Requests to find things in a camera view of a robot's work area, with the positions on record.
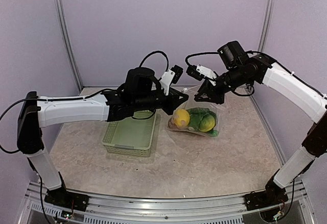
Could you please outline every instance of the lavender wall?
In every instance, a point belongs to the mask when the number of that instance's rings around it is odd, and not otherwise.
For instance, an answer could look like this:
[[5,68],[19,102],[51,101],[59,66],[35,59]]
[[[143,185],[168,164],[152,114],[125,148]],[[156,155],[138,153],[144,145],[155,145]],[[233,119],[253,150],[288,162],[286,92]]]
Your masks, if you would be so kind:
[[[215,51],[231,40],[256,49],[267,0],[63,0],[69,36],[86,86],[119,85],[128,69],[161,49],[171,65],[188,54]],[[219,57],[192,60],[218,73]],[[146,63],[161,76],[163,57]],[[179,84],[197,82],[183,75]]]
[[[0,111],[24,98],[28,91],[42,95],[74,95],[77,88],[68,64],[54,0],[0,0]],[[20,107],[0,123],[0,143],[17,149]],[[52,147],[59,127],[44,130]],[[29,180],[35,177],[21,153],[0,152],[0,219],[14,223]]]
[[[265,52],[306,82],[327,93],[327,0],[276,0]],[[286,158],[299,148],[312,123],[277,92],[257,86],[255,99]],[[327,219],[327,156],[320,157],[303,181],[318,223]]]

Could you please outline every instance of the robotic arm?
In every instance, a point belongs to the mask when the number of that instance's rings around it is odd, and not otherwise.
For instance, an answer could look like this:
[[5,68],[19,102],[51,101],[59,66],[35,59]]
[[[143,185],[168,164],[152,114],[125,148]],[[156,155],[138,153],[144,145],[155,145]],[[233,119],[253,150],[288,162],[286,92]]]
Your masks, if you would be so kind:
[[163,109],[168,115],[187,101],[188,96],[171,88],[183,69],[174,66],[157,80],[154,71],[138,67],[128,71],[126,82],[117,90],[103,89],[88,96],[46,97],[29,92],[18,118],[17,146],[48,189],[45,201],[68,209],[85,211],[88,196],[66,190],[42,142],[41,128],[86,120],[117,121],[136,111]]
[[[201,65],[190,65],[193,56],[217,54],[223,60],[228,72],[217,75]],[[195,95],[195,101],[224,103],[225,93],[235,92],[237,87],[253,87],[254,82],[264,84],[292,101],[313,121],[301,147],[268,181],[266,190],[247,194],[245,201],[248,210],[265,208],[287,201],[285,187],[299,174],[304,173],[313,161],[327,150],[327,99],[325,94],[306,84],[267,54],[245,52],[237,41],[229,42],[216,53],[198,53],[186,58],[187,74],[204,82]]]

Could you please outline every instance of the lemon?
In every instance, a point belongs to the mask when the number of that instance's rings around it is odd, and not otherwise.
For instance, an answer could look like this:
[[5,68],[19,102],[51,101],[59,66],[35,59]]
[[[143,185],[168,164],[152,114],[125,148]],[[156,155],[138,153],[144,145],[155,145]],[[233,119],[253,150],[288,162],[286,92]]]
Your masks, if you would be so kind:
[[190,114],[185,109],[177,109],[173,116],[175,124],[181,129],[190,123]]
[[211,114],[204,116],[199,125],[199,131],[208,132],[213,129],[216,125],[216,120]]

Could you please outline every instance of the bag of fruit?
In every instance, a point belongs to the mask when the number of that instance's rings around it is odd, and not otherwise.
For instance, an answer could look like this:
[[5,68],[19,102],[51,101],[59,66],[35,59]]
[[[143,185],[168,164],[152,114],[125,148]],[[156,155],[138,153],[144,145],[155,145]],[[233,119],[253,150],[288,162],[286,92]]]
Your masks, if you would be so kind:
[[168,121],[168,129],[171,131],[187,131],[202,136],[218,136],[221,121],[221,105],[196,102],[194,95],[199,86],[183,89],[183,93],[189,95],[189,100],[183,103]]

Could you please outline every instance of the green basket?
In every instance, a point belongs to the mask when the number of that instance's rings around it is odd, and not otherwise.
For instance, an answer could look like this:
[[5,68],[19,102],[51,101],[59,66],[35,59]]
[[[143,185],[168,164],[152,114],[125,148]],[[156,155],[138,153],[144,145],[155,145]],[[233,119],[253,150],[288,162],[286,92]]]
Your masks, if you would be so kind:
[[[150,111],[135,112],[134,117],[146,118]],[[157,114],[149,119],[125,118],[110,122],[102,144],[109,153],[149,157]]]

